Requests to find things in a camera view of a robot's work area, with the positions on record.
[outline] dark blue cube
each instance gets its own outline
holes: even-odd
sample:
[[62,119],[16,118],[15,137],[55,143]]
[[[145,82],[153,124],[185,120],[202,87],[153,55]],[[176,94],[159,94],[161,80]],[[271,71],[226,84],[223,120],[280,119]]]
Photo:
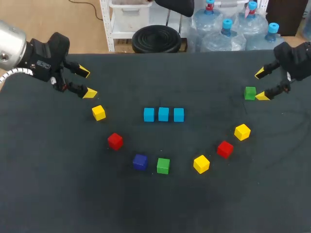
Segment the dark blue cube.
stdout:
[[136,170],[144,171],[147,168],[147,156],[137,154],[133,160],[133,165]]

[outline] wooden floor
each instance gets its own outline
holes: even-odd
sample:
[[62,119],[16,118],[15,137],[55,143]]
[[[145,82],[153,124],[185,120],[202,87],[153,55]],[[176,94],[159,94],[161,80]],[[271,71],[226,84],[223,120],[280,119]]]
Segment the wooden floor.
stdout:
[[[102,18],[99,0],[95,5]],[[104,24],[91,5],[68,0],[0,0],[0,19],[26,32],[27,40],[46,42],[54,32],[70,39],[70,53],[108,53]],[[304,42],[301,36],[287,37],[292,46]]]

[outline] cyan cube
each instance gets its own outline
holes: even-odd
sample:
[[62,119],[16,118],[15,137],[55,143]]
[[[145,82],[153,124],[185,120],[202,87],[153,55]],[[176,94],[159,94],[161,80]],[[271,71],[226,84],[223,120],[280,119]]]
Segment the cyan cube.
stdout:
[[169,108],[159,108],[159,121],[169,121]]
[[147,156],[137,154],[133,160],[133,165],[136,170],[144,171],[147,168]]
[[183,108],[174,108],[174,122],[184,122]]
[[155,109],[154,108],[145,108],[145,110],[144,110],[144,121],[145,122],[154,122],[155,121]]

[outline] chair backrest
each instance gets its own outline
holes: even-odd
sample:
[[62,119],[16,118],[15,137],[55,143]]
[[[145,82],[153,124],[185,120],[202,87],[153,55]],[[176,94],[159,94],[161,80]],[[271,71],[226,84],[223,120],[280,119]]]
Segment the chair backrest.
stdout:
[[155,2],[187,17],[191,17],[194,12],[194,0],[155,0]]

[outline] dark cabinet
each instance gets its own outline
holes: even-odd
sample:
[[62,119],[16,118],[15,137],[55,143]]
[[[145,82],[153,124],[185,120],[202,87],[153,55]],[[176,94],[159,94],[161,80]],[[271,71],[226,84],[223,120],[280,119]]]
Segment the dark cabinet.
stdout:
[[267,20],[280,25],[278,33],[295,36],[308,0],[269,0]]

